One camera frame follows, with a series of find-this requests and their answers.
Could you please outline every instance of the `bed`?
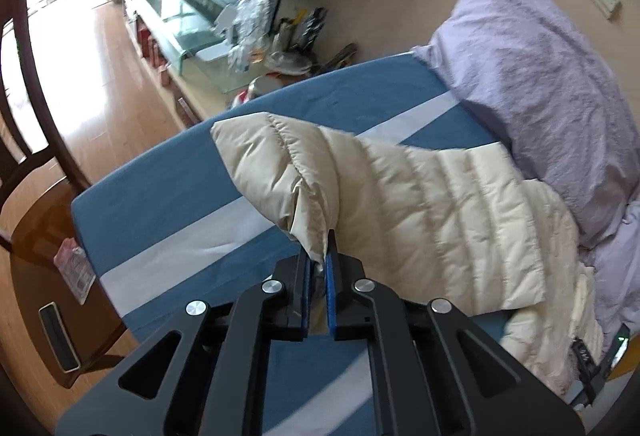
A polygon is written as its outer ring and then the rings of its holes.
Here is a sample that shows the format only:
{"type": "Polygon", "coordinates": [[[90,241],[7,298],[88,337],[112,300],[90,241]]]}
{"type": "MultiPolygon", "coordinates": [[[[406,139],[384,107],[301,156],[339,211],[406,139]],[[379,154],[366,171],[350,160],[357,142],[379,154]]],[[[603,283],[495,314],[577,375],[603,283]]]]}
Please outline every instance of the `bed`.
{"type": "MultiPolygon", "coordinates": [[[[267,278],[278,259],[297,253],[297,245],[275,226],[236,206],[239,193],[209,134],[216,120],[265,110],[432,149],[495,142],[411,54],[300,82],[167,140],[72,206],[82,246],[137,340],[193,299],[211,305],[232,301],[267,278]]],[[[476,320],[499,339],[508,317],[498,312],[476,320]]],[[[368,366],[362,343],[311,337],[303,344],[274,344],[265,434],[287,434],[309,406],[323,402],[323,418],[312,417],[321,423],[318,434],[373,434],[368,366]],[[296,394],[287,394],[292,389],[296,394]],[[341,398],[341,409],[327,409],[332,396],[341,398]]],[[[303,424],[314,427],[309,420],[303,424]]]]}

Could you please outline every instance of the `chair back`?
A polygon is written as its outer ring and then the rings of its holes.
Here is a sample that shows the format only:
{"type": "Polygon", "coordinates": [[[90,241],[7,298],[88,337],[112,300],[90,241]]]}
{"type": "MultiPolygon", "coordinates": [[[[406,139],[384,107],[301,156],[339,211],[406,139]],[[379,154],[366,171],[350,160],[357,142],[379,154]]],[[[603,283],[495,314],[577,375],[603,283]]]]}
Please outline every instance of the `chair back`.
{"type": "MultiPolygon", "coordinates": [[[[0,115],[8,133],[24,155],[22,159],[16,159],[7,146],[7,139],[0,139],[0,179],[2,180],[2,185],[0,186],[0,211],[20,182],[31,171],[41,167],[53,158],[57,159],[60,168],[62,168],[77,193],[81,193],[90,185],[60,135],[42,92],[31,48],[27,0],[0,0],[0,30],[11,20],[13,20],[14,24],[14,35],[18,47],[18,58],[24,86],[34,115],[48,145],[44,149],[33,153],[24,140],[20,129],[15,123],[11,106],[7,100],[6,88],[2,80],[2,67],[0,66],[0,115]]],[[[0,51],[1,48],[2,38],[0,38],[0,51]]],[[[12,251],[10,237],[2,232],[0,232],[0,245],[10,252],[12,251]]]]}

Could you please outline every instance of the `down jacket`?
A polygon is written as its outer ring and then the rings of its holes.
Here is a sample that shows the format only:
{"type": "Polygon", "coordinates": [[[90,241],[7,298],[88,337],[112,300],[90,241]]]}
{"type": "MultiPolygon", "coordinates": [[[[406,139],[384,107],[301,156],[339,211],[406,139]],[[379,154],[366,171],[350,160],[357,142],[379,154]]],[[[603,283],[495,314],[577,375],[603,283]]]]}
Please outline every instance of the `down jacket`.
{"type": "Polygon", "coordinates": [[[600,355],[575,222],[500,143],[430,151],[269,113],[211,132],[238,190],[313,260],[334,229],[339,250],[404,299],[446,297],[469,316],[517,310],[500,343],[558,394],[574,379],[575,336],[600,355]]]}

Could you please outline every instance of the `wooden floor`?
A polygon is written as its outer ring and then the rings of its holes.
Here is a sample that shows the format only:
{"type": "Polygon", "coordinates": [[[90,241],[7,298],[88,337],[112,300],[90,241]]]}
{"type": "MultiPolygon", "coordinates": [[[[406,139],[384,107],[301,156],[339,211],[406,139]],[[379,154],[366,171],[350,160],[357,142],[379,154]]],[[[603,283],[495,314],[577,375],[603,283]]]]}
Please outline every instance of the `wooden floor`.
{"type": "MultiPolygon", "coordinates": [[[[34,15],[30,24],[38,73],[52,115],[91,181],[178,132],[130,44],[119,6],[82,10],[60,0],[34,15]]],[[[4,84],[18,126],[31,148],[38,149],[44,137],[28,105],[12,46],[13,36],[8,34],[1,50],[4,84]]],[[[28,207],[60,177],[55,161],[31,174],[5,204],[0,226],[11,232],[28,207]]],[[[111,353],[124,355],[135,345],[127,332],[111,353]]],[[[27,404],[50,430],[62,412],[104,374],[86,374],[71,390],[53,381],[22,323],[9,257],[2,250],[0,359],[27,404]]]]}

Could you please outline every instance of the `purple pillowcase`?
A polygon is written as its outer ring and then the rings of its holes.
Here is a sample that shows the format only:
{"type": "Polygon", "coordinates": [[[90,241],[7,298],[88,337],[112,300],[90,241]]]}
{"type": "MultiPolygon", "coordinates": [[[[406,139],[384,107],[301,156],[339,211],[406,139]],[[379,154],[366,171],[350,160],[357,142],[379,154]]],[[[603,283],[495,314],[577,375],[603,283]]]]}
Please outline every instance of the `purple pillowcase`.
{"type": "Polygon", "coordinates": [[[551,0],[459,0],[415,54],[562,197],[583,246],[615,233],[640,137],[613,72],[551,0]]]}

